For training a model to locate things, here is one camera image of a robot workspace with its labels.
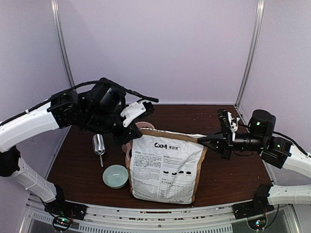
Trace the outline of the metal food scoop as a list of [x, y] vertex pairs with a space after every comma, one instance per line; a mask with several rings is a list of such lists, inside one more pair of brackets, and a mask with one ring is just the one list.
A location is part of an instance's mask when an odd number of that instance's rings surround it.
[[101, 167], [103, 167], [103, 154], [105, 153], [104, 138], [101, 134], [96, 134], [93, 136], [92, 142], [94, 153], [99, 156]]

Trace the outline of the brown dog food bag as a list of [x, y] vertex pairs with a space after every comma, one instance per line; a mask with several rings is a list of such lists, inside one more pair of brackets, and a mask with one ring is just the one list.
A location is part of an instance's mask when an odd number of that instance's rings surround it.
[[148, 128], [122, 147], [131, 194], [139, 200], [191, 204], [207, 148], [197, 138]]

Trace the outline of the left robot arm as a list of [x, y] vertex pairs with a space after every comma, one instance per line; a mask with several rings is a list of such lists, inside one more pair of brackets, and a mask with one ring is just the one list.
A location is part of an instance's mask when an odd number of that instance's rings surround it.
[[70, 211], [62, 188], [30, 168], [17, 144], [74, 125], [81, 131], [109, 134], [121, 146], [141, 137], [135, 120], [151, 113], [156, 102], [107, 78], [88, 84], [89, 91], [79, 93], [71, 87], [0, 124], [0, 175], [14, 177], [60, 216]]

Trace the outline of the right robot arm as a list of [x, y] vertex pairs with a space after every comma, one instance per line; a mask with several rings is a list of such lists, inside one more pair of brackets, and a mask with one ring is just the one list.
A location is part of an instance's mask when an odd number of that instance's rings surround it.
[[[274, 130], [276, 117], [257, 109], [252, 113], [246, 133], [238, 132], [239, 117], [233, 117], [226, 109], [217, 111], [221, 130], [198, 138], [197, 142], [229, 160], [233, 152], [256, 152], [266, 163], [279, 168], [311, 176], [311, 154], [290, 137]], [[311, 186], [280, 186], [261, 184], [257, 189], [249, 210], [260, 214], [267, 206], [278, 204], [310, 204]]]

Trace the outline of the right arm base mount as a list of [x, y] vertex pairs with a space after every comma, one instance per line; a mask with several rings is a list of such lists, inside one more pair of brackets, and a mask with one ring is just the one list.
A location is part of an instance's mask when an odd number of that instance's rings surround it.
[[266, 212], [274, 210], [274, 206], [270, 205], [267, 199], [251, 200], [234, 204], [232, 206], [235, 219], [249, 218], [257, 215], [263, 215]]

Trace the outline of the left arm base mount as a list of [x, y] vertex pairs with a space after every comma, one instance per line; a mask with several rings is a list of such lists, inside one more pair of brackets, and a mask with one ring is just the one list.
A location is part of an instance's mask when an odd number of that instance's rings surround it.
[[87, 206], [69, 201], [59, 202], [57, 200], [45, 203], [45, 211], [53, 216], [62, 216], [69, 219], [84, 220]]

